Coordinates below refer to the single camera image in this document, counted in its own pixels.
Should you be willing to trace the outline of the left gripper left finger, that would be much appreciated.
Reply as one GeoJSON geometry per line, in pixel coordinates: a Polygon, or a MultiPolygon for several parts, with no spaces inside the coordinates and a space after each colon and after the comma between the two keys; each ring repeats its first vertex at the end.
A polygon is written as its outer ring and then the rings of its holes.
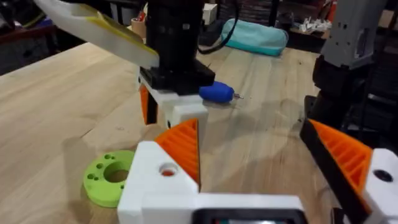
{"type": "Polygon", "coordinates": [[[138,144],[117,207],[120,223],[190,223],[200,191],[198,120],[138,144]]]}

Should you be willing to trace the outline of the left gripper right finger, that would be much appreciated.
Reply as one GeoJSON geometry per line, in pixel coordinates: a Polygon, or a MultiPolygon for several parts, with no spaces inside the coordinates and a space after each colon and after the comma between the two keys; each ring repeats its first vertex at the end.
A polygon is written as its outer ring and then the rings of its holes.
{"type": "Polygon", "coordinates": [[[339,207],[332,223],[397,224],[397,155],[314,119],[306,119],[300,138],[322,172],[339,207]]]}

